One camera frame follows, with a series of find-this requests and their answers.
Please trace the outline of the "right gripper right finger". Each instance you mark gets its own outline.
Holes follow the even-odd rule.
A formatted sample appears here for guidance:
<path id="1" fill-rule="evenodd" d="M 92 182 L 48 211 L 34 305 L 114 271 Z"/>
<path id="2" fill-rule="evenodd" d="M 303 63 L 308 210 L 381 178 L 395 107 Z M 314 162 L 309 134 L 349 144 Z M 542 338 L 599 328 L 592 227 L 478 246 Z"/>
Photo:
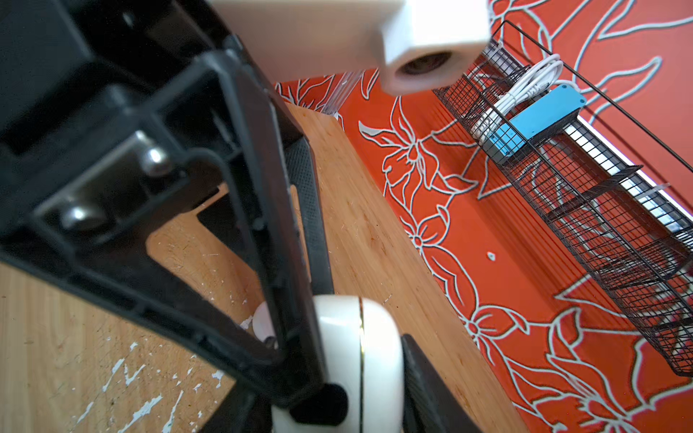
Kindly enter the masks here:
<path id="1" fill-rule="evenodd" d="M 411 335 L 404 350 L 404 432 L 481 433 Z"/>

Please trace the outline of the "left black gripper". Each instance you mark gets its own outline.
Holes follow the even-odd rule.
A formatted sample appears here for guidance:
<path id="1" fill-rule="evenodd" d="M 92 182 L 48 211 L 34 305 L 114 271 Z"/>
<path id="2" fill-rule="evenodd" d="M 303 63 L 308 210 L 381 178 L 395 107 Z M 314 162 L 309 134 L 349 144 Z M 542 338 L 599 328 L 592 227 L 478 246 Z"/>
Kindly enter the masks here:
<path id="1" fill-rule="evenodd" d="M 274 346 L 147 252 L 221 187 L 200 222 L 256 273 Z M 334 286 L 314 155 L 208 1 L 2 3 L 1 259 L 276 406 L 326 384 L 313 299 Z"/>

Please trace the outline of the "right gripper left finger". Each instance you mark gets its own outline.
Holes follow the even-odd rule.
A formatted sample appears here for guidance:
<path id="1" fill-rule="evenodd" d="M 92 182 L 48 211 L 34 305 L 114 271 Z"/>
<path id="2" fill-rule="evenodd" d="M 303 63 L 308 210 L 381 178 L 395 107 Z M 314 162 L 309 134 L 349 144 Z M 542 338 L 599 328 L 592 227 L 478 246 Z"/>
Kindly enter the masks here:
<path id="1" fill-rule="evenodd" d="M 271 404 L 267 398 L 236 382 L 200 433 L 270 433 L 273 431 Z"/>

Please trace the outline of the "cream earbud charging case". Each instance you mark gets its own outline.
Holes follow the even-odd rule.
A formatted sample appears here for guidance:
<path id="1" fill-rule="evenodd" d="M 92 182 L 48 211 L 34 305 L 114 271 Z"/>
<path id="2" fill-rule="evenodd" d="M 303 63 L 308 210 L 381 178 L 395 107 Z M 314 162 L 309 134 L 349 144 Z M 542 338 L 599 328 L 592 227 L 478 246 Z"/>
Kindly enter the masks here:
<path id="1" fill-rule="evenodd" d="M 404 350 L 391 314 L 357 296 L 313 298 L 325 385 L 292 409 L 272 408 L 275 432 L 400 432 Z"/>

